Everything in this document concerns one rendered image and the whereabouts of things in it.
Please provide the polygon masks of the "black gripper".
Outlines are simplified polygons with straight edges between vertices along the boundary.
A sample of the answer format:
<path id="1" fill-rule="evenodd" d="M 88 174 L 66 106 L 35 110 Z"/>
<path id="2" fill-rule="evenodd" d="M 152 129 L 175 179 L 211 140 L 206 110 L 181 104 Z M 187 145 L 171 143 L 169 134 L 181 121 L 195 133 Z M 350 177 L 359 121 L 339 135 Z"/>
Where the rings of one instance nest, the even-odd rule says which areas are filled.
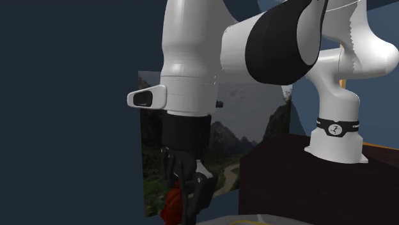
<path id="1" fill-rule="evenodd" d="M 209 207 L 218 181 L 203 165 L 209 146 L 211 115 L 179 116 L 162 114 L 161 175 L 168 188 L 178 182 L 182 197 L 182 225 L 196 225 L 201 210 Z M 192 156 L 181 161 L 170 149 L 187 151 Z"/>

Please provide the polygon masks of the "red lumpy object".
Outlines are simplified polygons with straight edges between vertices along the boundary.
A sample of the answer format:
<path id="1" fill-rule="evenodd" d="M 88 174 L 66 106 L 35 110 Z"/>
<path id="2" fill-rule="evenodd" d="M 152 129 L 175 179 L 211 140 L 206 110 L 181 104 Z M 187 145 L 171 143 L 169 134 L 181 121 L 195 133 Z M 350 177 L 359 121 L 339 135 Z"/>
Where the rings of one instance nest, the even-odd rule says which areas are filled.
<path id="1" fill-rule="evenodd" d="M 164 198 L 164 208 L 160 211 L 160 217 L 165 225 L 179 225 L 182 222 L 182 191 L 179 182 L 166 193 Z"/>

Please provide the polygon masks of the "yellow curved object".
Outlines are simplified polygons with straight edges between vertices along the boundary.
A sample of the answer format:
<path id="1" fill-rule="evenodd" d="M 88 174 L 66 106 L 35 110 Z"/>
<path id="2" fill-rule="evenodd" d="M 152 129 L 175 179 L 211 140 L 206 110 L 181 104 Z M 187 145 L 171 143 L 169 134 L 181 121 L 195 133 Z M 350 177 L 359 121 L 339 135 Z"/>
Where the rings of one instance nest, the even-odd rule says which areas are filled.
<path id="1" fill-rule="evenodd" d="M 270 225 L 270 224 L 259 221 L 239 220 L 239 221 L 233 221 L 229 225 Z"/>

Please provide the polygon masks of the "dark robot stand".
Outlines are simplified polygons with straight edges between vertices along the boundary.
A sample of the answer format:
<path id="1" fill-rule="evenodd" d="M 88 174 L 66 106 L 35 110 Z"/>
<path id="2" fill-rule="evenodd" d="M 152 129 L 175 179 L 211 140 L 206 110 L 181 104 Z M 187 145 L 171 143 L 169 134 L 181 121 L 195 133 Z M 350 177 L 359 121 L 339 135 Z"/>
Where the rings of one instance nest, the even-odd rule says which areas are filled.
<path id="1" fill-rule="evenodd" d="M 306 152 L 308 136 L 281 134 L 240 160 L 239 213 L 312 225 L 399 225 L 399 150 L 364 146 L 366 164 Z"/>

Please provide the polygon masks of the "mountain landscape wall picture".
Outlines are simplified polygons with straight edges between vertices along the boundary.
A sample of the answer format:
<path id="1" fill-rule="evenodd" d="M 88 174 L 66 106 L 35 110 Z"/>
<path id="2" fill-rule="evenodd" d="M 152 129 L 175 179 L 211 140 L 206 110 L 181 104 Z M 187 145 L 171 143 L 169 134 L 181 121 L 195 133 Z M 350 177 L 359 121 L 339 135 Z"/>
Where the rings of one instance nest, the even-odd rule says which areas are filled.
<path id="1" fill-rule="evenodd" d="M 220 84 L 220 108 L 212 115 L 210 145 L 203 154 L 206 168 L 219 177 L 216 196 L 238 189 L 239 158 L 282 130 L 281 125 L 268 125 L 286 104 L 284 93 L 274 85 Z M 160 175 L 162 111 L 142 109 L 140 120 L 145 217 L 151 217 L 163 208 L 167 191 Z"/>

